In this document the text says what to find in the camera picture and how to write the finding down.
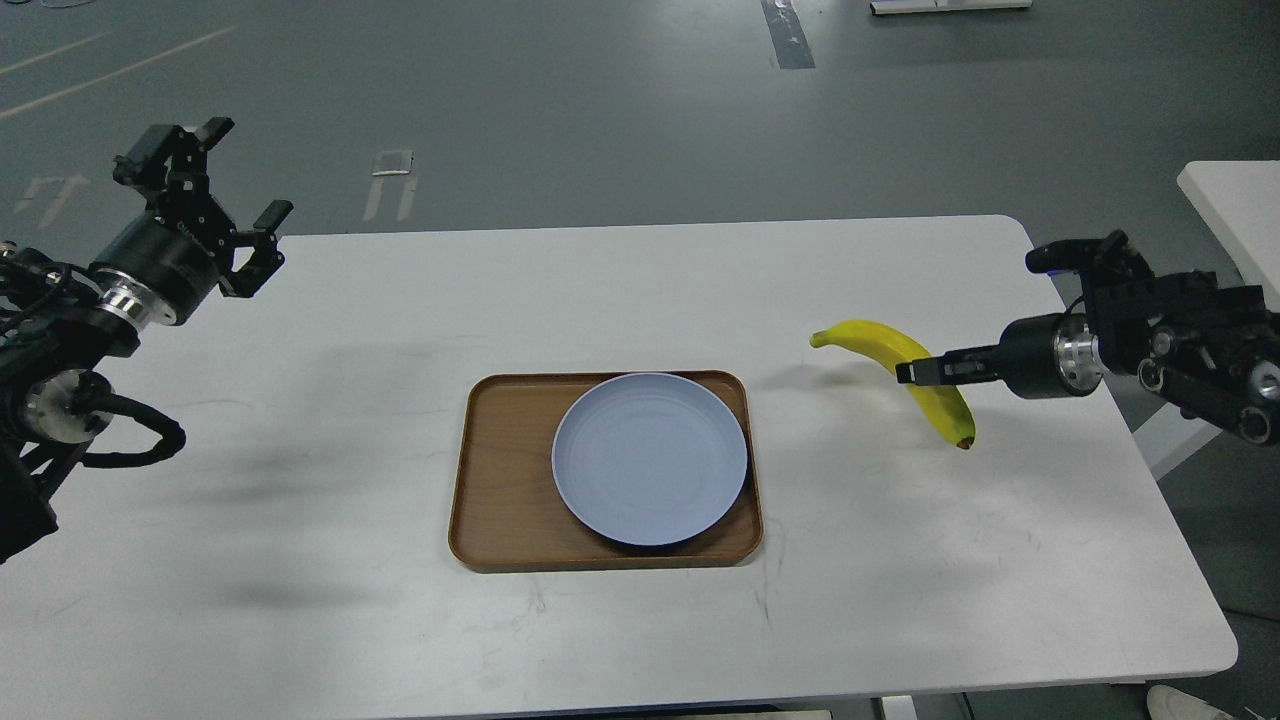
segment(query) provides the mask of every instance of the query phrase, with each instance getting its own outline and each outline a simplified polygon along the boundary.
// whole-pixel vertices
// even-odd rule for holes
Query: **black robotic arm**
[[[238,231],[209,193],[207,152],[233,126],[152,126],[118,156],[113,177],[146,210],[88,269],[0,243],[0,562],[58,529],[49,501],[76,465],[150,465],[186,442],[177,421],[113,393],[93,366],[132,355],[150,323],[186,323],[214,286],[251,297],[284,263],[275,231],[291,202],[271,202]],[[238,249],[252,252],[237,269]],[[118,415],[152,429],[155,446],[90,452]]]
[[[1254,445],[1280,442],[1280,315],[1258,286],[1220,288],[1213,273],[1157,277],[1121,231],[1027,254],[1033,273],[1076,273],[1084,313],[1010,323],[991,346],[897,366],[918,386],[1004,380],[1019,397],[1093,392],[1110,370]]]

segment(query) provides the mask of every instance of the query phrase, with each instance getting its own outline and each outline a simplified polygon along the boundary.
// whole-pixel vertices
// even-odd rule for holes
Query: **light blue plate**
[[[746,438],[728,406],[692,380],[618,375],[564,414],[552,473],[586,527],[630,544],[669,544],[728,512],[746,480]]]

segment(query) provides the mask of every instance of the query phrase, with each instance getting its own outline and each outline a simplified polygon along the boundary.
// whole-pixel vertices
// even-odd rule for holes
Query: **wooden tray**
[[[707,530],[662,547],[598,534],[570,512],[552,478],[552,441],[584,392],[623,373],[493,375],[467,401],[449,548],[481,573],[708,568],[735,565],[760,544],[764,521],[755,486],[746,391],[717,370],[672,373],[728,405],[746,436],[746,482],[728,512]]]

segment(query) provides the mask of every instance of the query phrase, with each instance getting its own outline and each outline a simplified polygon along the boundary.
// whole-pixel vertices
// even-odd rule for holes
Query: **black cable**
[[[86,452],[81,459],[81,464],[86,468],[142,468],[173,457],[187,445],[187,433],[177,420],[137,400],[119,395],[99,395],[79,401],[76,410],[101,410],[124,415],[160,436],[151,450],[143,452]]]
[[[4,1],[8,3],[9,5],[26,5],[27,3],[31,3],[31,0],[4,0]],[[55,5],[49,0],[40,0],[40,6],[49,8],[50,10],[65,10],[68,8],[79,8],[81,5],[88,5],[93,0],[70,0],[69,3]]]
[[[38,300],[19,310],[18,314],[5,320],[4,324],[0,324],[0,337],[4,337],[14,328],[24,323],[27,318],[35,315],[45,305],[49,305],[54,297],[63,292],[67,288],[67,284],[72,282],[70,265],[65,263],[54,263],[52,266],[60,266],[63,270],[61,273],[58,273],[58,282],[45,291],[45,295],[41,295]]]
[[[0,265],[9,265],[10,268],[13,268],[15,270],[22,270],[24,273],[27,272],[27,266],[26,265],[23,265],[22,263],[15,263],[14,260],[10,260],[8,258],[0,258]]]
[[[1240,618],[1252,618],[1253,620],[1265,620],[1267,623],[1280,623],[1280,618],[1258,615],[1257,612],[1245,612],[1244,610],[1235,610],[1234,607],[1224,607],[1222,612],[1230,612],[1231,615],[1239,615]]]
[[[88,269],[79,266],[76,263],[61,263],[61,261],[59,261],[59,263],[55,263],[55,265],[64,265],[67,268],[70,268],[70,269],[76,270],[77,273],[84,275],[86,278],[92,278],[93,277],[93,275],[88,274]]]

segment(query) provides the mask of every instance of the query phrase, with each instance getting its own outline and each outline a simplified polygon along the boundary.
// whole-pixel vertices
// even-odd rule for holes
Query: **banana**
[[[845,320],[809,337],[813,347],[838,345],[865,355],[897,377],[897,364],[928,357],[929,351],[901,332],[872,320]],[[977,425],[964,396],[954,386],[918,387],[908,384],[911,397],[942,439],[961,450],[973,447]]]

